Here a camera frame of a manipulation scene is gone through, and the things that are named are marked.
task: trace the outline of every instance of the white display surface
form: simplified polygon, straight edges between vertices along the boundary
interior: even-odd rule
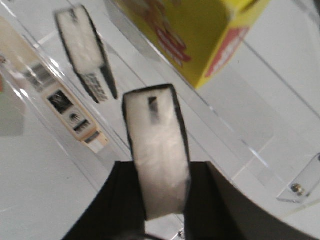
[[[70,80],[66,84],[92,101],[72,72],[52,14],[70,3],[35,0],[32,7],[22,0],[1,2],[58,63]],[[142,46],[137,50],[108,20],[103,1],[70,2],[85,5],[105,41],[119,100],[93,105],[92,111],[118,137],[116,144],[123,149],[119,155],[124,158],[120,160],[130,159],[122,94],[173,83],[187,128],[191,160],[212,161],[262,209],[320,238],[319,187],[304,204],[277,200],[282,188],[320,152],[320,26],[317,18],[308,15],[317,14],[308,11],[314,7],[312,1],[307,1],[306,10],[298,5],[301,0],[272,0],[231,62],[197,92],[144,48],[142,37],[135,38],[134,44]],[[4,5],[0,13],[10,17]],[[8,107],[7,102],[15,108]],[[0,238],[61,239],[107,179],[113,162],[88,154],[87,161],[75,164],[30,108],[5,85],[0,93],[0,120],[2,116],[9,119],[11,109],[16,122],[7,124],[7,131],[0,130]],[[147,232],[165,239],[175,238],[182,228],[174,215],[147,223]]]

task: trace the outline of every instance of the yellow box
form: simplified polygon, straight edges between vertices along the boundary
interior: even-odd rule
[[[113,0],[195,88],[230,60],[270,0]]]

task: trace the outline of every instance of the yellow product box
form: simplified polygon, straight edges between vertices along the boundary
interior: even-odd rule
[[[270,0],[113,0],[195,88],[230,60]]]

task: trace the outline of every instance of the cardboard box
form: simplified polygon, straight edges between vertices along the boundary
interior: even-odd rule
[[[113,0],[195,88],[231,59],[270,0]]]

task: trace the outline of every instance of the barcode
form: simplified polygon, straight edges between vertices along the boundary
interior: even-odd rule
[[[49,71],[41,64],[29,68],[24,76],[39,93],[56,82]]]
[[[90,90],[93,92],[94,96],[99,101],[103,102],[108,99],[105,91],[103,90],[102,86],[100,85],[100,83],[94,73],[83,75],[82,78],[83,78],[85,84],[90,88]]]

